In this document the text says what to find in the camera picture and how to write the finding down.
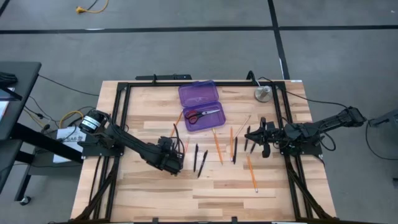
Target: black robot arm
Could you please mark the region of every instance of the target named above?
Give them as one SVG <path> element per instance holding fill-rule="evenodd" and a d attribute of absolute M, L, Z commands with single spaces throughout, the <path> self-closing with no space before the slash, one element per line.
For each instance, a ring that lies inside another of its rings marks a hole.
<path fill-rule="evenodd" d="M 263 157 L 269 157 L 271 150 L 269 143 L 278 144 L 279 149 L 284 149 L 290 154 L 296 154 L 304 147 L 322 144 L 322 133 L 339 127 L 360 127 L 366 121 L 357 108 L 348 107 L 326 119 L 315 123 L 289 123 L 284 129 L 275 128 L 273 122 L 266 122 L 261 118 L 260 128 L 245 137 L 264 146 Z"/>
<path fill-rule="evenodd" d="M 176 144 L 173 143 L 172 138 L 163 136 L 160 137 L 157 145 L 144 143 L 114 124 L 108 114 L 96 110 L 90 111 L 84 117 L 79 128 L 84 133 L 95 137 L 95 142 L 79 142 L 82 147 L 94 146 L 110 150 L 114 147 L 128 147 L 138 152 L 143 160 L 159 170 L 166 170 L 177 175 L 183 168 L 184 153 L 183 150 L 180 151 L 178 135 Z"/>

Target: floor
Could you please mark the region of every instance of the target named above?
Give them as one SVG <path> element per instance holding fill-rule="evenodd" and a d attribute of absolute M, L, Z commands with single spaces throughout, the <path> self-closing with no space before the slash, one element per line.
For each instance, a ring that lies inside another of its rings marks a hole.
<path fill-rule="evenodd" d="M 1 30 L 61 30 L 194 26 L 272 26 L 265 0 L 117 0 L 100 14 L 77 15 L 92 0 L 10 0 L 0 16 Z M 99 0 L 95 9 L 104 4 Z M 278 0 L 279 26 L 380 26 L 398 24 L 394 0 Z M 291 79 L 303 80 L 311 99 L 358 107 L 375 118 L 398 105 L 397 29 L 283 30 L 280 32 Z M 38 61 L 40 74 L 79 90 L 98 93 L 103 80 L 137 75 L 191 74 L 195 79 L 282 79 L 272 30 L 146 32 L 102 34 L 0 34 L 0 60 Z M 38 79 L 31 94 L 53 118 L 96 98 Z M 33 102 L 27 104 L 38 110 Z M 341 108 L 310 103 L 313 119 Z M 19 122 L 39 127 L 23 114 Z M 344 220 L 394 223 L 398 220 L 398 162 L 375 157 L 366 147 L 364 127 L 332 131 L 335 152 L 324 151 L 326 172 L 338 216 Z M 377 153 L 398 158 L 390 125 L 369 130 Z M 31 151 L 30 146 L 24 150 Z M 0 195 L 1 223 L 47 223 L 70 216 L 79 176 L 34 177 L 22 207 L 13 202 L 24 166 L 15 166 Z"/>

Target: black pen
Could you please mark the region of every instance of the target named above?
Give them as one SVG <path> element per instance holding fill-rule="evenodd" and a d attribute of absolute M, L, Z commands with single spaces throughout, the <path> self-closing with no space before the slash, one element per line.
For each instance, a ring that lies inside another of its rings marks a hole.
<path fill-rule="evenodd" d="M 249 142 L 249 139 L 248 138 L 246 138 L 246 141 L 244 142 L 244 151 L 246 152 L 246 149 L 248 148 L 248 142 Z"/>
<path fill-rule="evenodd" d="M 254 142 L 254 143 L 253 143 L 253 146 L 252 146 L 251 149 L 250 149 L 250 154 L 253 152 L 255 146 L 256 146 L 256 143 Z"/>
<path fill-rule="evenodd" d="M 236 151 L 237 151 L 237 148 L 238 148 L 238 137 L 235 138 L 235 151 L 234 151 L 234 159 L 233 159 L 234 164 L 236 162 Z"/>
<path fill-rule="evenodd" d="M 198 178 L 200 177 L 200 173 L 201 173 L 201 170 L 203 169 L 203 165 L 205 165 L 207 152 L 208 152 L 208 150 L 206 150 L 205 154 L 203 155 L 203 160 L 201 161 L 201 165 L 200 165 L 200 169 L 199 169 Z"/>
<path fill-rule="evenodd" d="M 193 172 L 195 172 L 197 170 L 198 151 L 199 151 L 199 147 L 198 147 L 198 144 L 197 144 L 197 146 L 195 148 L 195 161 L 193 161 Z"/>

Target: black table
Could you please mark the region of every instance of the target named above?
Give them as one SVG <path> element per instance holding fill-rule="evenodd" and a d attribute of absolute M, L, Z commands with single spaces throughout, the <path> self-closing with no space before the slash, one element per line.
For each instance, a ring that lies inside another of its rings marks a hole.
<path fill-rule="evenodd" d="M 18 78 L 18 82 L 10 87 L 14 87 L 14 92 L 22 97 L 21 101 L 9 102 L 0 120 L 0 193 L 14 161 L 34 164 L 35 161 L 43 160 L 39 158 L 39 155 L 20 151 L 23 142 L 48 150 L 79 164 L 83 163 L 80 152 L 17 122 L 39 76 L 41 66 L 42 64 L 39 62 L 0 62 L 0 72 L 11 73 Z M 52 153 L 46 154 L 46 158 L 51 159 Z M 30 169 L 27 169 L 19 186 L 15 197 L 17 201 L 21 201 L 24 197 L 31 175 L 29 171 Z"/>

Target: wooden table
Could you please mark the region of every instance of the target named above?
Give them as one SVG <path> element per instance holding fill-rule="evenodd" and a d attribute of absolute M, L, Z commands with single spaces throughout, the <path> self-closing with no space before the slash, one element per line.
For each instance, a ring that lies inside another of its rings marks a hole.
<path fill-rule="evenodd" d="M 112 112 L 117 83 L 103 82 L 98 110 Z M 305 96 L 301 82 L 286 81 L 286 87 L 292 93 Z M 177 89 L 178 87 L 133 87 L 126 120 L 128 132 L 144 142 L 153 143 L 160 136 L 170 136 L 172 125 L 182 109 Z M 224 165 L 220 164 L 211 130 L 189 133 L 184 120 L 181 120 L 178 131 L 182 141 L 185 143 L 190 137 L 181 173 L 175 177 L 159 171 L 147 165 L 138 153 L 126 149 L 119 166 L 112 222 L 149 222 L 152 217 L 159 217 L 161 222 L 230 221 L 232 216 L 237 216 L 239 221 L 295 220 L 285 162 L 279 151 L 271 146 L 271 156 L 264 159 L 261 157 L 262 147 L 256 146 L 251 155 L 258 193 L 254 191 L 244 152 L 244 134 L 248 125 L 251 125 L 251 130 L 256 130 L 262 116 L 276 122 L 274 102 L 256 101 L 253 86 L 221 86 L 218 87 L 218 94 L 226 116 L 225 125 L 216 128 Z M 311 121 L 307 101 L 293 95 L 288 96 L 294 122 Z M 279 99 L 281 110 L 284 111 L 282 97 Z M 234 165 L 229 161 L 229 129 L 232 126 L 237 131 L 249 114 L 252 116 L 238 136 L 238 155 Z M 196 143 L 200 151 L 199 164 L 203 153 L 206 150 L 209 152 L 199 179 L 198 171 L 193 173 Z M 323 164 L 313 156 L 302 156 L 302 160 L 308 189 L 326 212 L 335 215 Z M 84 161 L 72 218 L 79 215 L 88 204 L 96 161 L 97 157 Z M 299 189 L 297 192 L 304 217 L 302 195 Z M 100 217 L 104 217 L 107 197 L 106 192 Z"/>

